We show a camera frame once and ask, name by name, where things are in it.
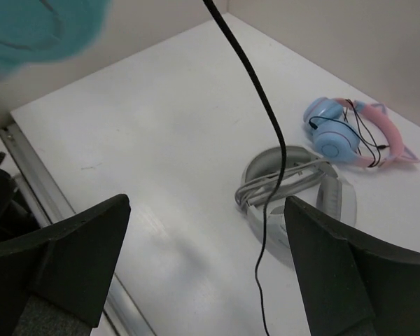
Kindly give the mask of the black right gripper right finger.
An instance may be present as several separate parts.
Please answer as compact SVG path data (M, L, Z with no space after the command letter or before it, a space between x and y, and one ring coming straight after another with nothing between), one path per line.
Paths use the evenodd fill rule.
M292 196L290 251L312 335L420 335L420 253Z

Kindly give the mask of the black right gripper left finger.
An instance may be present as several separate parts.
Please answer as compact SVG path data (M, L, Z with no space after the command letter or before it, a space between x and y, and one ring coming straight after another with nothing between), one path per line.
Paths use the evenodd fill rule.
M130 219L119 194L0 242L0 335L90 335L99 325Z

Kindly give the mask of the teal cat-ear headphones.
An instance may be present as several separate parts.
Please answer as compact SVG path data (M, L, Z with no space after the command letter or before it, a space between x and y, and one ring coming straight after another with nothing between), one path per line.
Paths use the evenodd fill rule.
M110 1L0 1L0 80L26 64L83 52L97 38Z

